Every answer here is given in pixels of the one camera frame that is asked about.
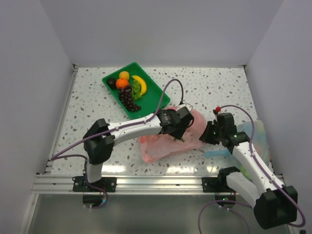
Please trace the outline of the green grape bunch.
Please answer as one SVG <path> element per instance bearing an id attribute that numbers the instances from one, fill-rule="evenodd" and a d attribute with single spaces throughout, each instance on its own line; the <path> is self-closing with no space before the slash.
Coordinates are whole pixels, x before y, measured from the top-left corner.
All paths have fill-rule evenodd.
<path id="1" fill-rule="evenodd" d="M 140 86 L 139 82 L 137 82 L 136 80 L 134 80 L 132 83 L 132 97 L 133 97 L 134 101 L 137 101 L 137 100 L 142 98 L 141 86 Z"/>

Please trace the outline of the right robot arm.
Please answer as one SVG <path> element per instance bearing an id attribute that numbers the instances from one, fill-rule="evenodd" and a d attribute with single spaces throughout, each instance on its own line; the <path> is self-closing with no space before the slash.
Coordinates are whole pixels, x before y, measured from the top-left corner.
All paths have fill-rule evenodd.
<path id="1" fill-rule="evenodd" d="M 253 209 L 261 228 L 267 230 L 290 224 L 297 219 L 298 193 L 286 186 L 256 152 L 245 132 L 238 132 L 231 113 L 216 113 L 207 123 L 200 140 L 212 145 L 222 144 L 242 164 L 250 179 L 241 169 L 228 167 L 219 170 L 215 181 L 204 177 L 204 192 L 237 192 Z"/>

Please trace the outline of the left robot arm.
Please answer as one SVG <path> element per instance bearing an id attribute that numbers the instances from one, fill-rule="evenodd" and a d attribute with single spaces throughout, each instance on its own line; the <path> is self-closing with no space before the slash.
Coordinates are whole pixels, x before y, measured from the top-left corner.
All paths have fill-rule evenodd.
<path id="1" fill-rule="evenodd" d="M 193 124 L 194 117 L 183 106 L 174 109 L 162 109 L 153 114 L 127 122 L 107 123 L 97 120 L 83 137 L 83 147 L 88 162 L 85 166 L 84 186 L 94 192 L 101 187 L 103 163 L 112 154 L 113 148 L 133 138 L 165 134 L 181 139 Z"/>

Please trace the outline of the pink plastic bag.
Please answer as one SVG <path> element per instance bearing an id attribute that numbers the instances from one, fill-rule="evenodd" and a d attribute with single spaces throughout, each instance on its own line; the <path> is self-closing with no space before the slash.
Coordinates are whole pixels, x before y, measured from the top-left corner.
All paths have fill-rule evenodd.
<path id="1" fill-rule="evenodd" d="M 204 145 L 204 142 L 200 141 L 199 138 L 207 126 L 205 117 L 197 110 L 191 110 L 191 113 L 195 121 L 180 140 L 162 134 L 140 137 L 141 155 L 144 162 L 152 163 L 163 157 L 198 149 Z"/>

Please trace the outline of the dark purple grape bunch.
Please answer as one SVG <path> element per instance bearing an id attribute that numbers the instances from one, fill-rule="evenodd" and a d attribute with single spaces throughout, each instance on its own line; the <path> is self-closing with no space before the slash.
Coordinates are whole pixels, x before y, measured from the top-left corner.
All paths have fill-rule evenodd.
<path id="1" fill-rule="evenodd" d="M 132 86 L 127 85 L 124 88 L 118 90 L 118 99 L 121 101 L 126 110 L 130 112 L 136 112 L 141 109 L 141 106 L 135 104 L 135 98 L 133 96 Z"/>

